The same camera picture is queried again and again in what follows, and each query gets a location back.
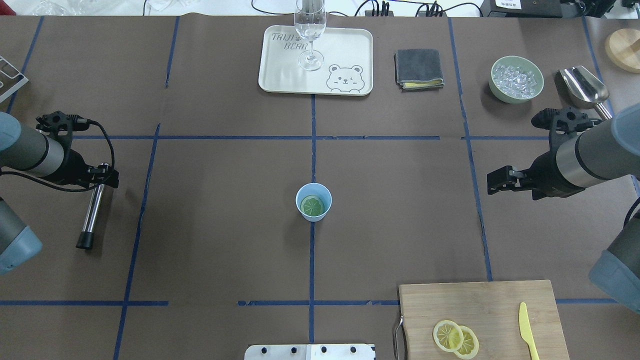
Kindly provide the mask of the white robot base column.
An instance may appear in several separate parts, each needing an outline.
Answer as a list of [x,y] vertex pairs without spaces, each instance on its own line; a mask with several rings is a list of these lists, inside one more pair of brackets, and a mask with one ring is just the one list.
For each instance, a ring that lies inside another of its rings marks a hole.
[[375,360],[373,344],[255,344],[247,347],[245,360]]

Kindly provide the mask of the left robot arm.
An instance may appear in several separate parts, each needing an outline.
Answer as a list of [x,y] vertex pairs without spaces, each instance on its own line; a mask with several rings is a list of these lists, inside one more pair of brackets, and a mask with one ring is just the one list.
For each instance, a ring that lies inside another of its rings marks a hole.
[[[105,187],[119,186],[114,148],[110,161],[98,166],[85,162],[73,150],[75,132],[85,132],[98,121],[77,114],[56,111],[37,119],[35,128],[24,125],[7,112],[1,114],[0,162],[3,176],[18,176],[56,191],[81,193],[92,191],[84,224],[76,247],[90,250],[95,239],[95,225]],[[1,201],[0,271],[10,272],[31,259],[42,249],[42,242],[32,229]]]

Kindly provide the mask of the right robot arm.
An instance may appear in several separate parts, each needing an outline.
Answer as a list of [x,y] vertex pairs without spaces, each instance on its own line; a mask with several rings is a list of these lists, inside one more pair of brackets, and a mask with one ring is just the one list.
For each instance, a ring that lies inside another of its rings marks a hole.
[[[548,131],[549,150],[525,170],[507,165],[487,174],[487,193],[531,191],[532,199],[568,198],[595,185],[640,170],[640,107],[617,116],[590,118],[573,107],[546,108],[531,124]],[[602,251],[589,279],[629,310],[640,310],[639,202],[627,212],[622,230]]]

